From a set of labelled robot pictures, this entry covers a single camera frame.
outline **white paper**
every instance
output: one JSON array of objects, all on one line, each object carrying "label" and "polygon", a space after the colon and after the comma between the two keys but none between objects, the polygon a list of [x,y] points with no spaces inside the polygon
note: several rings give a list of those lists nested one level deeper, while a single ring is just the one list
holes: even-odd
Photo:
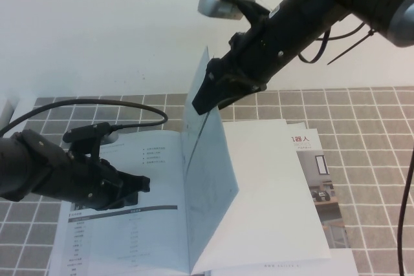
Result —
[{"label": "white paper", "polygon": [[211,271],[211,276],[358,276],[351,249],[332,249],[331,259],[266,263]]},{"label": "white paper", "polygon": [[284,120],[224,124],[239,193],[200,269],[331,256]]},{"label": "white paper", "polygon": [[62,203],[51,276],[187,275],[188,242],[180,134],[121,135],[100,153],[120,171],[151,179],[138,205],[73,210]]}]

